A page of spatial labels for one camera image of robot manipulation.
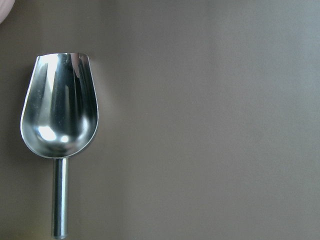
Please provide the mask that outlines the steel ice scoop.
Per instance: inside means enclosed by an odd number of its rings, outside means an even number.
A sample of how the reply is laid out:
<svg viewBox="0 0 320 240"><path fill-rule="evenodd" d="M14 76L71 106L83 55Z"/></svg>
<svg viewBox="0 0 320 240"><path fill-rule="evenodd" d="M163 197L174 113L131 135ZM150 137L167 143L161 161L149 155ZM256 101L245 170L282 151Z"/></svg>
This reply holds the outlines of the steel ice scoop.
<svg viewBox="0 0 320 240"><path fill-rule="evenodd" d="M68 235L69 159L94 139L99 122L89 57L51 53L36 58L20 118L34 154L53 160L51 236Z"/></svg>

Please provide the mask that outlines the pink bowl with ice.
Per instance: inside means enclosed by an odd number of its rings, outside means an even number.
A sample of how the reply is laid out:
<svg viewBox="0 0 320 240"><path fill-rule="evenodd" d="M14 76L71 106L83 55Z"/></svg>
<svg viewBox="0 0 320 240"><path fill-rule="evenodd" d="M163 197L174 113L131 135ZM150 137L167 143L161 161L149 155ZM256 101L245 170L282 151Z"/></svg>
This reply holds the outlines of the pink bowl with ice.
<svg viewBox="0 0 320 240"><path fill-rule="evenodd" d="M0 0L0 23L2 23L11 12L15 0Z"/></svg>

